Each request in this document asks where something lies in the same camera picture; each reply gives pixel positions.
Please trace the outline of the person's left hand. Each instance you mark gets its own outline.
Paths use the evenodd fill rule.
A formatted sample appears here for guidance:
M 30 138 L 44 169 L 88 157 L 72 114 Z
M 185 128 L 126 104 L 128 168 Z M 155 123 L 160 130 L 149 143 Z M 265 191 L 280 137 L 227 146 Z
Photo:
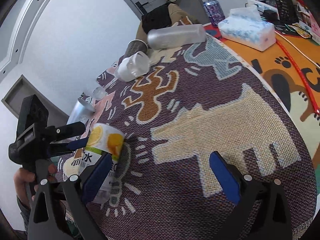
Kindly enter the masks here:
M 53 175 L 57 173 L 57 167 L 54 164 L 50 164 L 48 166 L 48 173 L 48 180 L 54 181 L 55 178 L 53 177 Z M 34 182 L 34 180 L 35 174 L 24 168 L 19 168 L 14 174 L 14 185 L 17 197 L 20 200 L 20 202 L 27 208 L 30 208 L 30 203 L 29 198 L 27 196 L 26 185 L 27 183 Z

